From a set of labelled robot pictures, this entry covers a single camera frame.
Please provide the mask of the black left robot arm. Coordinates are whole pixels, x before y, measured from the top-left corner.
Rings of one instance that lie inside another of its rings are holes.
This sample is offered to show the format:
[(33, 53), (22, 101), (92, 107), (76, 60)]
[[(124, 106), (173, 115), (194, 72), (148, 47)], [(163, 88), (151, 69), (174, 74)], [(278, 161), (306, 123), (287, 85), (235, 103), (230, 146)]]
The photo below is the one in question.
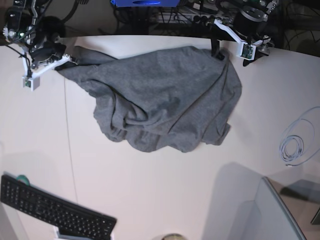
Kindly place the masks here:
[(206, 22), (227, 33), (237, 43), (236, 56), (244, 67), (270, 55), (276, 34), (268, 24), (278, 0), (216, 0), (220, 15)]

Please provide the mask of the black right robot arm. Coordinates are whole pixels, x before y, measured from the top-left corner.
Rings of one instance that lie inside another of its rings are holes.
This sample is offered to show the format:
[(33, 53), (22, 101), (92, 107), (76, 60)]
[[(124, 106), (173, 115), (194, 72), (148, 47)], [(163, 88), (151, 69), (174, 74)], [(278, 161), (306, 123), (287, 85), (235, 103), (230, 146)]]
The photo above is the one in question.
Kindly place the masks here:
[(4, 15), (4, 46), (11, 49), (11, 45), (16, 44), (22, 49), (16, 52), (23, 60), (28, 77), (32, 69), (51, 66), (63, 59), (67, 47), (59, 40), (66, 36), (65, 23), (73, 17), (81, 1), (74, 1), (63, 19), (46, 16), (51, 3), (51, 0), (14, 0)]

